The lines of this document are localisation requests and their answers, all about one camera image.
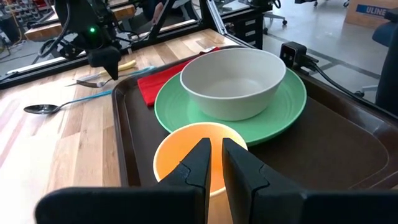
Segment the black spoon blue handle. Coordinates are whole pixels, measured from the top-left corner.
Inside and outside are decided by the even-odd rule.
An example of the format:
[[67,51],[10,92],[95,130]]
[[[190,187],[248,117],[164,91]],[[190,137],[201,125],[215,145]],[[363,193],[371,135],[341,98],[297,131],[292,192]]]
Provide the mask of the black spoon blue handle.
[[76,100],[72,100],[72,101],[66,102],[66,103],[64,103],[64,104],[62,104],[60,106],[50,105],[50,104],[26,106],[24,108],[24,111],[26,113],[32,113],[32,114],[54,114],[54,113],[57,113],[58,111],[60,111],[61,108],[66,106],[66,105],[69,105],[69,104],[72,104],[72,103],[78,103],[78,102],[85,101],[85,100],[92,100],[92,99],[99,98],[99,97],[102,97],[102,96],[110,95],[111,93],[112,93],[112,90],[106,90],[106,91],[103,91],[101,93],[97,93],[97,94],[94,94],[94,95],[90,95],[90,96],[86,96],[86,97],[83,97],[83,98],[79,98],[79,99],[76,99]]

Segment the cardboard box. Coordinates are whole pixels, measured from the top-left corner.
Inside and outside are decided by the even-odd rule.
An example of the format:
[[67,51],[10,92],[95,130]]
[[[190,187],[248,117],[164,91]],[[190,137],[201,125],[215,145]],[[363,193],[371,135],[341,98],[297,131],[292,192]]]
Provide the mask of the cardboard box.
[[345,23],[376,28],[388,22],[387,10],[397,7],[398,0],[349,0]]

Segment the brown plastic tray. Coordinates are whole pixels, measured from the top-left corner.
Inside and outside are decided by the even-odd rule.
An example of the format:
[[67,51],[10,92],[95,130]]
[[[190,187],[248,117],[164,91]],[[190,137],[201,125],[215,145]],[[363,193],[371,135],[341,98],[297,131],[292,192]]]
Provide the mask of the brown plastic tray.
[[[249,150],[311,189],[398,185],[398,122],[314,78],[299,77],[307,90],[302,114],[289,129]],[[125,79],[112,93],[119,166],[123,185],[150,186],[157,182],[156,149],[169,132],[145,104],[137,81]]]

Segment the person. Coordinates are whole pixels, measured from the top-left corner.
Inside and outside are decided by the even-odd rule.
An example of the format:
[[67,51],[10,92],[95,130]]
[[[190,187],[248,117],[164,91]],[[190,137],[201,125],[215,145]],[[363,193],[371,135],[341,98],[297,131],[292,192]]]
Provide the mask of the person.
[[388,9],[384,16],[396,28],[388,47],[376,93],[376,104],[398,116],[398,7]]
[[[153,26],[152,16],[154,8],[159,1],[162,1],[164,6],[167,2],[167,0],[147,0],[142,6],[143,12],[141,14],[141,22],[143,22],[143,24],[140,26],[142,32],[147,32]],[[183,12],[180,9],[171,9],[164,21],[164,26],[170,26],[172,24],[183,22],[184,20]]]

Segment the pale grey bowl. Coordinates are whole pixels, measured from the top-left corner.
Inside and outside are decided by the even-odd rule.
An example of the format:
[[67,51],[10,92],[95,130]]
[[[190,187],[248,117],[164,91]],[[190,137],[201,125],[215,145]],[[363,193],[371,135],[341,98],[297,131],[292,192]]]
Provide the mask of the pale grey bowl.
[[206,115],[239,121],[264,111],[287,72],[278,56],[230,48],[201,55],[181,71],[180,84]]

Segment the black drawer cabinet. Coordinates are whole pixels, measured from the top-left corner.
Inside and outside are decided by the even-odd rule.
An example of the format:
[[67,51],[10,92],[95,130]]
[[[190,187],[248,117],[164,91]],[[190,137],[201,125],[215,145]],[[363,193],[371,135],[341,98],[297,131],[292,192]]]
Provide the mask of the black drawer cabinet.
[[233,22],[233,33],[236,38],[245,41],[257,49],[262,49],[264,18],[257,14]]

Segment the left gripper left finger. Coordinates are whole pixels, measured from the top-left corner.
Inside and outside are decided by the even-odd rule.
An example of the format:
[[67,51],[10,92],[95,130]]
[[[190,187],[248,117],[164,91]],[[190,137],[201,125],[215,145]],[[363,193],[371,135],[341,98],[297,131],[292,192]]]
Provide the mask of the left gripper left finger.
[[37,224],[206,224],[211,142],[203,138],[152,187],[69,187],[42,197]]

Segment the fork blue handle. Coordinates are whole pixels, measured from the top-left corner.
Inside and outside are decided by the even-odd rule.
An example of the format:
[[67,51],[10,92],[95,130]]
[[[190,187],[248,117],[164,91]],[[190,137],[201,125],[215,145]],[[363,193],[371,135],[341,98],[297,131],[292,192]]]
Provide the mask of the fork blue handle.
[[[143,69],[141,69],[141,70],[136,70],[136,71],[134,71],[134,72],[131,72],[131,73],[128,73],[128,74],[125,74],[125,75],[121,75],[121,76],[119,76],[119,77],[122,78],[122,77],[129,77],[129,76],[132,76],[132,75],[140,75],[140,74],[142,74],[142,73],[149,72],[149,71],[154,70],[154,69],[155,69],[155,66],[151,65],[151,66],[146,67],[146,68],[143,68]],[[103,82],[98,82],[98,83],[91,83],[91,82],[79,81],[79,80],[78,80],[78,81],[76,82],[76,84],[77,84],[77,85],[81,85],[81,86],[85,86],[85,87],[88,87],[88,88],[102,88],[102,87],[105,86],[108,82],[110,82],[110,81],[112,81],[112,80],[113,80],[113,79],[110,78],[109,80],[106,80],[106,81],[103,81]]]

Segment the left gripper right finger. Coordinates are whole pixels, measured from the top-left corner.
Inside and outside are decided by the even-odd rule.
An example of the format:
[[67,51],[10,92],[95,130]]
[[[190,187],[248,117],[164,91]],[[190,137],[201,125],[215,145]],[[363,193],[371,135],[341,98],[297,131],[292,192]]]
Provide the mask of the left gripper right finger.
[[230,138],[222,160],[235,224],[398,224],[397,190],[305,189]]

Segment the red cloth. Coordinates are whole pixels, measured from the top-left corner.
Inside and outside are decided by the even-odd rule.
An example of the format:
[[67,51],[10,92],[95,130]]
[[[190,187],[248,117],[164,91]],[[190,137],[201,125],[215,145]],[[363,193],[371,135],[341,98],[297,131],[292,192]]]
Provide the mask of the red cloth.
[[168,69],[157,72],[153,75],[149,75],[148,77],[138,79],[137,84],[145,104],[147,106],[154,106],[157,94],[164,86],[164,84],[169,81],[174,75],[181,72],[183,68],[193,59],[201,55],[217,51],[219,49],[219,47],[210,47],[208,49],[205,49],[204,51],[201,51],[197,56],[194,56],[192,59],[189,59],[186,62],[174,65]]

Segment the green plate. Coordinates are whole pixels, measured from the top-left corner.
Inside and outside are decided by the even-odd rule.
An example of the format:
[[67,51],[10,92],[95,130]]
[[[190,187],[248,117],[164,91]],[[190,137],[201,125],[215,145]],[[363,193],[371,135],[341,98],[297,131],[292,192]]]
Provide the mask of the green plate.
[[289,129],[302,114],[306,102],[307,90],[303,81],[288,69],[263,112],[241,121],[223,121],[203,113],[183,89],[180,75],[176,74],[158,92],[154,113],[161,126],[170,133],[192,123],[221,123],[237,131],[248,146],[255,146]]

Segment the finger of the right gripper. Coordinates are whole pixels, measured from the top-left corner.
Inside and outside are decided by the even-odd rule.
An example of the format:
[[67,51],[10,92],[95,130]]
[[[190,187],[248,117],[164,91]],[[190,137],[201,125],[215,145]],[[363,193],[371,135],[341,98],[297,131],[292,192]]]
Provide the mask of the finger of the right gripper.
[[120,51],[113,46],[92,50],[88,53],[88,62],[91,67],[103,67],[113,80],[117,80],[118,63],[121,60]]

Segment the person's hand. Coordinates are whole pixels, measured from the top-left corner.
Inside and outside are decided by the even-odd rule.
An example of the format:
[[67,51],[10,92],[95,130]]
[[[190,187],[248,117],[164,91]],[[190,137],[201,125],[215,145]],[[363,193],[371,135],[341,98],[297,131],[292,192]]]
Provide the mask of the person's hand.
[[159,2],[156,4],[155,8],[154,8],[154,13],[153,13],[153,16],[152,16],[152,23],[153,23],[153,24],[156,24],[156,23],[157,23],[158,18],[159,18],[159,17],[161,16],[161,14],[162,14],[163,8],[164,8],[163,2],[162,2],[162,1],[159,1]]

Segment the knife yellow handle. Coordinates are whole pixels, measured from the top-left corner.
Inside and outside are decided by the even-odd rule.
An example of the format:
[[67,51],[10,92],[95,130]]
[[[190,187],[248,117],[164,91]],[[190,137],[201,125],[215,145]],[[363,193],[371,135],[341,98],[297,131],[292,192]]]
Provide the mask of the knife yellow handle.
[[[118,71],[121,72],[121,71],[124,71],[124,70],[128,70],[128,69],[134,67],[135,65],[136,65],[136,61],[135,60],[131,60],[130,62],[127,62],[127,63],[124,63],[122,65],[119,65],[118,66]],[[107,75],[108,75],[107,71],[103,70],[103,71],[101,71],[101,72],[99,72],[97,74],[87,75],[85,77],[81,77],[81,78],[75,80],[74,83],[69,84],[68,86],[73,86],[73,85],[76,85],[78,82],[86,82],[86,81],[94,80],[94,79],[97,79],[99,77],[103,77],[103,76],[107,76]]]

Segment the orange mug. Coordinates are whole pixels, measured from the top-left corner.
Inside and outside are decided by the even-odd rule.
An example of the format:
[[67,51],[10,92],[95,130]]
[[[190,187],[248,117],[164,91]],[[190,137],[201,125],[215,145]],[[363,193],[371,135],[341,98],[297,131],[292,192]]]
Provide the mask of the orange mug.
[[248,149],[243,137],[234,129],[220,123],[201,122],[186,125],[170,133],[155,152],[153,171],[162,180],[203,138],[211,142],[211,189],[208,224],[233,224],[223,179],[222,141],[230,138]]

